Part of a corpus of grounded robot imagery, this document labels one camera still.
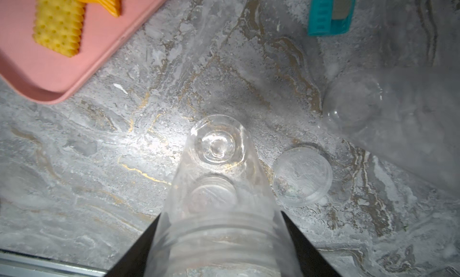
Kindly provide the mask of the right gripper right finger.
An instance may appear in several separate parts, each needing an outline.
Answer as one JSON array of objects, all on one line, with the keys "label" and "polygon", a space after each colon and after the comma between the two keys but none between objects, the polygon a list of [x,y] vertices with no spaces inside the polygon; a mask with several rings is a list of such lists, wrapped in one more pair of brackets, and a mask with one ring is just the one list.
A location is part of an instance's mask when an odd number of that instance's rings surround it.
[{"label": "right gripper right finger", "polygon": [[341,277],[305,237],[288,215],[282,212],[284,222],[293,241],[297,260],[304,277]]}]

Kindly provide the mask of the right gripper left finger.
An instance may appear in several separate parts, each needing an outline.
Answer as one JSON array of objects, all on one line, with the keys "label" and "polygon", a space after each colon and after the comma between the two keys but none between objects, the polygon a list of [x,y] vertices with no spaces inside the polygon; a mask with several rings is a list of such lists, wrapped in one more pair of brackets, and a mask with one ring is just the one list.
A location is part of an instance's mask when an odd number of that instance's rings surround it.
[{"label": "right gripper left finger", "polygon": [[104,275],[105,277],[143,277],[147,258],[155,237],[160,215],[148,226],[125,255]]}]

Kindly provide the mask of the clear jar lid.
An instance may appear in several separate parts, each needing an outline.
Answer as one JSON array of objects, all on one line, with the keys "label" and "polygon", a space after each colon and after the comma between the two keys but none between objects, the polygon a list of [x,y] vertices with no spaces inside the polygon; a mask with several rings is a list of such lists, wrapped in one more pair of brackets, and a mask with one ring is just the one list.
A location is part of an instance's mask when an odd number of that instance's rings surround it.
[{"label": "clear jar lid", "polygon": [[331,188],[333,170],[320,153],[305,147],[292,148],[273,164],[273,189],[287,206],[302,207],[321,200]]}]

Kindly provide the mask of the clear jar brown cookies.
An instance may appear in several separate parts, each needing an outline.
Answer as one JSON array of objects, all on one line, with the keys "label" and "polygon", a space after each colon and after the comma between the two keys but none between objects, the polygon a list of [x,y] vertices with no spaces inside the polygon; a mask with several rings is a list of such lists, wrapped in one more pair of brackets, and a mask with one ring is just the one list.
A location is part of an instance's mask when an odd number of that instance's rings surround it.
[{"label": "clear jar brown cookies", "polygon": [[249,132],[226,115],[191,129],[147,277],[299,277],[295,248]]}]

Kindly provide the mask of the clear jar with cookies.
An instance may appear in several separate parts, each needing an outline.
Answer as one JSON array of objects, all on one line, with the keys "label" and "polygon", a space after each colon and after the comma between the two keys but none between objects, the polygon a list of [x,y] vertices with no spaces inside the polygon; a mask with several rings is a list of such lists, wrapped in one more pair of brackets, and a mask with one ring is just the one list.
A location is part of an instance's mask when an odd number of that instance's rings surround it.
[{"label": "clear jar with cookies", "polygon": [[459,195],[458,72],[422,67],[348,73],[328,86],[323,121],[343,139]]}]

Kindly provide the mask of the pink plastic tray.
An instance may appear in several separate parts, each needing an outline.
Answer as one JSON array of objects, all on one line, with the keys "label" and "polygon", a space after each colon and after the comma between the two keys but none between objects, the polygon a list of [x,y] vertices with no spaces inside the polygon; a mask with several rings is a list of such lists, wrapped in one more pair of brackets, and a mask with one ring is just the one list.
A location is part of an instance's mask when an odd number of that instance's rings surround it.
[{"label": "pink plastic tray", "polygon": [[167,0],[1,0],[1,80],[66,100]]}]

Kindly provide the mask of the teal utility knife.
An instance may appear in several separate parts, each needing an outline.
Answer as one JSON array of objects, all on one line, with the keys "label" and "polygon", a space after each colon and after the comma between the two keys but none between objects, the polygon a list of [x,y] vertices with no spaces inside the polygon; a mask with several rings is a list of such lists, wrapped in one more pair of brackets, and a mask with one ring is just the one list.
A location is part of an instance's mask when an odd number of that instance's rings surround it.
[{"label": "teal utility knife", "polygon": [[311,0],[309,36],[336,36],[349,31],[356,0]]}]

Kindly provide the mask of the yellow square waffle cookie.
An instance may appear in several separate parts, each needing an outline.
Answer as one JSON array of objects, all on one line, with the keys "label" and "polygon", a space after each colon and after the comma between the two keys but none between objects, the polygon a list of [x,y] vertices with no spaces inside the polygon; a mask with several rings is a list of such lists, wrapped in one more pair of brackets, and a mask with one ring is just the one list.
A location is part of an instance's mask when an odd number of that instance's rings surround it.
[{"label": "yellow square waffle cookie", "polygon": [[85,12],[77,0],[36,0],[33,40],[66,57],[77,55]]}]

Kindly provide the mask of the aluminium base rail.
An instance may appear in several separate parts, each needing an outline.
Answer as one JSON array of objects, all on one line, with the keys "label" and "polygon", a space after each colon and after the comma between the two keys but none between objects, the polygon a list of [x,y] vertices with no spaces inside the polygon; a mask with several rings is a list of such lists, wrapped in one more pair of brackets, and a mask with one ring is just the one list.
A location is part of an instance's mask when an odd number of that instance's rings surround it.
[{"label": "aluminium base rail", "polygon": [[104,277],[107,271],[1,250],[2,277]]}]

